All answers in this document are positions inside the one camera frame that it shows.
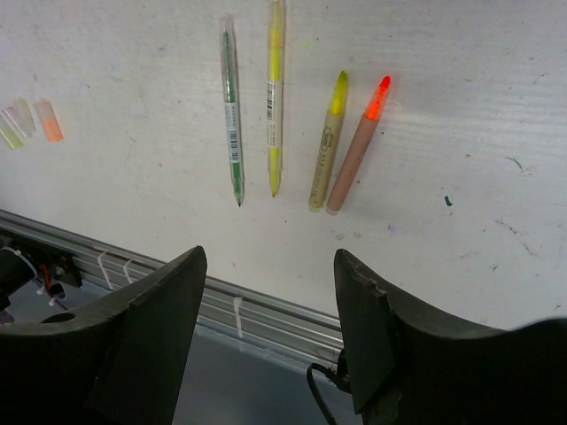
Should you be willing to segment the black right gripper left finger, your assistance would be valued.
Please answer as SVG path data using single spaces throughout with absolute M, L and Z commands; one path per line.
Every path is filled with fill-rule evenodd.
M 2 423 L 171 423 L 206 270 L 197 246 L 86 305 L 3 325 Z

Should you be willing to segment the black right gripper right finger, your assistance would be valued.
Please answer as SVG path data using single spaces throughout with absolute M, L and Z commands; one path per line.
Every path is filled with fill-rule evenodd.
M 565 423 L 565 319 L 492 328 L 407 293 L 344 249 L 333 266 L 353 408 L 365 423 Z

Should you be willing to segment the orange highlighter pen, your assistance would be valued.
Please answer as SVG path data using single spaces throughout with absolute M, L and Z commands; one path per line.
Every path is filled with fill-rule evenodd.
M 390 75 L 386 75 L 380 81 L 361 116 L 327 202 L 326 211 L 330 215 L 337 215 L 346 201 L 361 162 L 377 130 L 391 81 Z

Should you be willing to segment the yellow highlighter pen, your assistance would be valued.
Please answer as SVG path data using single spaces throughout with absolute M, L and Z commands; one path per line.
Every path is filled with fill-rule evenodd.
M 312 213 L 317 213 L 322 209 L 327 197 L 330 175 L 334 166 L 346 111 L 347 91 L 348 76 L 346 71 L 341 71 L 333 89 L 323 124 L 314 177 L 308 199 L 308 209 Z

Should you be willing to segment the clear orange highlighter cap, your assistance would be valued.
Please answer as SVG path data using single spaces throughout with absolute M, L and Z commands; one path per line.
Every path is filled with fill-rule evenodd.
M 51 143 L 63 141 L 64 136 L 51 102 L 47 99 L 40 99 L 34 103 L 34 108 L 47 140 Z

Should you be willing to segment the clear yellow highlighter cap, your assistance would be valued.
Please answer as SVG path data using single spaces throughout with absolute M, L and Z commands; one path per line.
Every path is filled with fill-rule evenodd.
M 1 110 L 1 136 L 6 141 L 7 145 L 13 150 L 23 146 L 23 142 L 18 131 L 15 130 L 9 123 L 8 119 L 5 118 L 3 109 Z

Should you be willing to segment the green gel pen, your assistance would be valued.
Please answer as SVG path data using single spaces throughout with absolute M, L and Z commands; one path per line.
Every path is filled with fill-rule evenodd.
M 236 43 L 233 19 L 230 15 L 220 18 L 220 30 L 222 94 L 229 147 L 230 178 L 237 206 L 241 207 L 245 199 L 245 175 L 238 100 Z

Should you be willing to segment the yellow gel pen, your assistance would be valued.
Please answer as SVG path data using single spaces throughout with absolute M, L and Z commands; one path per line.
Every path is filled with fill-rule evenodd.
M 268 20 L 268 180 L 270 193 L 278 193 L 282 168 L 283 80 L 284 80 L 284 1 L 271 1 Z

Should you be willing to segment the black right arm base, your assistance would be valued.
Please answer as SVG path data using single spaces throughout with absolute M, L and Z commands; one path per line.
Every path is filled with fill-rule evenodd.
M 64 286 L 79 289 L 82 275 L 70 253 L 2 230 L 2 311 L 11 305 L 10 296 L 29 282 L 38 283 L 40 293 L 63 299 Z

